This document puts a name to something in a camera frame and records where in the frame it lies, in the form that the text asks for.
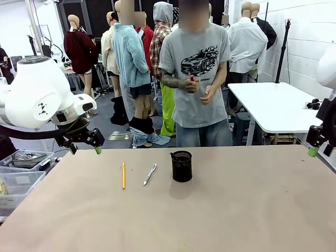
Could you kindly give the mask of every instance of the silver pen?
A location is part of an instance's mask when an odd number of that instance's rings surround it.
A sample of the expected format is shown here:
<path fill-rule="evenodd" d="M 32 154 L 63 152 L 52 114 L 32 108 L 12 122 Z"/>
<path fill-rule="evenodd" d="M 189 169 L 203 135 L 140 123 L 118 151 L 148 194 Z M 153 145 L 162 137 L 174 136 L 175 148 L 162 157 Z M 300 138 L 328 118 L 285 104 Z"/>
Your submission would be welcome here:
<path fill-rule="evenodd" d="M 146 185 L 148 183 L 148 180 L 151 178 L 153 172 L 155 171 L 157 165 L 154 164 L 154 166 L 151 168 L 151 170 L 149 171 L 149 174 L 147 175 L 145 181 L 143 182 L 143 185 Z"/>

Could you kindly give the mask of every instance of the black pen holder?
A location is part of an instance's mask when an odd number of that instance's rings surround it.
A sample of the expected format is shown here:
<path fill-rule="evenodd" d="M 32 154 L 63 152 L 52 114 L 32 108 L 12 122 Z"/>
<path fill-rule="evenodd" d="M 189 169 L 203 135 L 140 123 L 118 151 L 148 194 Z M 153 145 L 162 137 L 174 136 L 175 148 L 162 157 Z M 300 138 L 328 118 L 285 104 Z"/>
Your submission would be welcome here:
<path fill-rule="evenodd" d="M 191 153 L 187 151 L 176 151 L 172 157 L 173 179 L 177 182 L 188 182 L 192 179 Z"/>

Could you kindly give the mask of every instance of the gray hoodie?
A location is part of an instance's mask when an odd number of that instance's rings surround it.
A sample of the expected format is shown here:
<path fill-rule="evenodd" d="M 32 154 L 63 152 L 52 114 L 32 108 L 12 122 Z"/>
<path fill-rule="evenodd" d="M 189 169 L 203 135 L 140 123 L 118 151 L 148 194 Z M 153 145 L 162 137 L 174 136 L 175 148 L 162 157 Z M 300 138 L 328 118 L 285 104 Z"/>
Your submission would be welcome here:
<path fill-rule="evenodd" d="M 154 21 L 173 22 L 173 5 L 167 2 L 157 2 L 153 8 Z"/>

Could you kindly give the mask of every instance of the green pants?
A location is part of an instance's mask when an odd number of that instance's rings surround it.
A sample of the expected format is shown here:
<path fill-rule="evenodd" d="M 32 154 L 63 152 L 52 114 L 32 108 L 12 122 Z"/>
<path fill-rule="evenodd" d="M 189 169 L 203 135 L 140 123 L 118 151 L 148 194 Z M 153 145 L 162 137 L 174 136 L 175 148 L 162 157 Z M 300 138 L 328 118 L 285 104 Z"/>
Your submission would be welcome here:
<path fill-rule="evenodd" d="M 161 128 L 161 135 L 171 137 L 175 133 L 175 122 L 172 119 L 175 102 L 174 89 L 165 86 L 160 82 L 162 92 L 162 113 L 163 123 Z"/>

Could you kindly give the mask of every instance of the hand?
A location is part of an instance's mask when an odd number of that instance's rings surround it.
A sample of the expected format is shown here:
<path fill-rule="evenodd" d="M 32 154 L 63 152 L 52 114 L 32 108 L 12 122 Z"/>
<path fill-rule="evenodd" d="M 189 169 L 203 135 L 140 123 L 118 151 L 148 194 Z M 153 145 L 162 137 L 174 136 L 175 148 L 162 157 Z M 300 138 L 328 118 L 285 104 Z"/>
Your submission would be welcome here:
<path fill-rule="evenodd" d="M 198 82 L 198 80 L 192 81 L 189 77 L 187 80 L 182 82 L 180 88 L 188 93 L 196 93 L 198 90 Z"/>
<path fill-rule="evenodd" d="M 216 90 L 217 88 L 215 88 L 214 86 L 207 86 L 205 89 L 206 97 L 200 97 L 201 103 L 203 105 L 208 105 L 212 101 Z"/>

